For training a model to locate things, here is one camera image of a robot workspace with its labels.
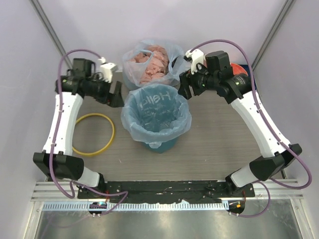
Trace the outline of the light blue plastic bag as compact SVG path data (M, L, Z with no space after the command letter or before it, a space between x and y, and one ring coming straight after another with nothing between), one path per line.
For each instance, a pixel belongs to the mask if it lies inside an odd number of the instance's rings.
M172 86L152 84L129 91L121 121L132 139L158 148L191 128L187 100Z

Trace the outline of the teal trash bin yellow rim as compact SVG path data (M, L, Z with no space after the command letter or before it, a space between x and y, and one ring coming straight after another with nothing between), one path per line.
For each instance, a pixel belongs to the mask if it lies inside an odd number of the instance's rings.
M176 137L176 138L174 138L172 140L169 140L167 142L163 142L161 144L161 146L158 147L158 148L151 148L148 144L143 143L143 142L142 142L142 145L144 147L146 147L147 149L149 149L150 151L153 151L153 152L156 152L156 153L164 153L164 152L170 150L171 148L173 148L174 145L176 144L177 140L178 140L178 137Z

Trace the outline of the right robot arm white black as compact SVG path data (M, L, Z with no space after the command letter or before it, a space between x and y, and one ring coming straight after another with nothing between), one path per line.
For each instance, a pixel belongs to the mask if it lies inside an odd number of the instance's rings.
M245 73L234 74L226 52L204 54L198 49L188 50L184 59L191 67L180 74L178 93L189 100L206 90L216 91L243 119L261 152L260 157L226 177L225 191L229 196L238 196L243 187L255 181L270 179L294 161L294 153L301 154L299 144L291 144L285 137L282 140L274 137L280 131L268 113L261 112L263 105L254 101L258 94L252 89L250 77Z

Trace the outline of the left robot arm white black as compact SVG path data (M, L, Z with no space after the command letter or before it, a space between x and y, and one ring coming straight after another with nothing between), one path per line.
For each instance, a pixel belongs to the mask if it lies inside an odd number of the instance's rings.
M76 183L88 197L102 198L106 183L101 173L85 167L84 160L72 155L72 140L78 112L85 97L92 97L112 108L123 107L122 84L116 82L110 92L117 65L99 59L100 67L88 59L75 58L72 68L56 80L55 111L47 141L41 152L33 155L35 165L53 181Z

